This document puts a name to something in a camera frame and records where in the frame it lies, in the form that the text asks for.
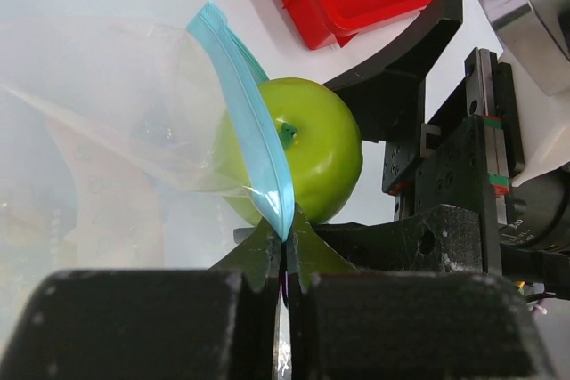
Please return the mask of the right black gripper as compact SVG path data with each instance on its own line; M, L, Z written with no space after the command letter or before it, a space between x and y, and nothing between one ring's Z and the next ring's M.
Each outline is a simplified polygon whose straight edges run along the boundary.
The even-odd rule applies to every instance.
M432 0L404 31L325 86L365 141L387 141L382 190L397 221L319 225L315 232L364 271L501 275L497 238L514 219L513 180L525 166L512 67L487 49L425 121L428 72L463 23L463 0Z

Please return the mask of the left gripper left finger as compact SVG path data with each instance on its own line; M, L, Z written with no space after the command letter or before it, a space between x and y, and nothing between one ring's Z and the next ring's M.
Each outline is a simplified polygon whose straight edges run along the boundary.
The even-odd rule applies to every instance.
M281 238L261 221L206 270L71 270L31 294L4 379L274 379Z

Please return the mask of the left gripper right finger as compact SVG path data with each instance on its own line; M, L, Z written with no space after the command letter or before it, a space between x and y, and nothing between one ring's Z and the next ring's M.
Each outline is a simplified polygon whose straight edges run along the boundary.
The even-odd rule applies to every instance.
M478 272L364 271L296 211L286 244L295 379L553 379L521 294Z

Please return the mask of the green toy apple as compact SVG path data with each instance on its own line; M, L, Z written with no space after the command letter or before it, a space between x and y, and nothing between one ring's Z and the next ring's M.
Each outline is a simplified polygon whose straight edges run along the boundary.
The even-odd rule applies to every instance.
M312 224L326 223L346 204L362 171L362 138L347 105L324 85L283 77L258 87L279 136L295 200ZM248 194L251 180L231 120L216 129L210 182L246 222L261 219Z

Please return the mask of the blue zipper clear bag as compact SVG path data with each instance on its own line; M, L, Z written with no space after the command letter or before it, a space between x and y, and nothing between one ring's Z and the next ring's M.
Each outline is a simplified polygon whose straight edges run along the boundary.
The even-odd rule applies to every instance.
M144 20L27 17L1 26L1 96L124 159L163 196L224 197L210 179L216 129L231 120L254 207L285 239L295 198L259 92L268 79L224 13L184 28Z

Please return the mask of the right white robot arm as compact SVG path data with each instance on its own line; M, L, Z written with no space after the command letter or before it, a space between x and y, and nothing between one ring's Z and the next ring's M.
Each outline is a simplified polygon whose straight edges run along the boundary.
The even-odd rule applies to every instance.
M428 72L463 22L461 0L432 0L393 42L331 79L365 141L383 142L392 222L322 226L350 263L374 271L481 271L543 280L569 255L569 174L524 184L512 67L486 49L425 119Z

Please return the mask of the dotted clear zip bag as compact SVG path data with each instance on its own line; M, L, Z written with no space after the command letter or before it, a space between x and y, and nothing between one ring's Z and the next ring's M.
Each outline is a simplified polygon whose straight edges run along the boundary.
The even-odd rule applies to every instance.
M164 264L158 197L146 174L7 93L1 241L51 270Z

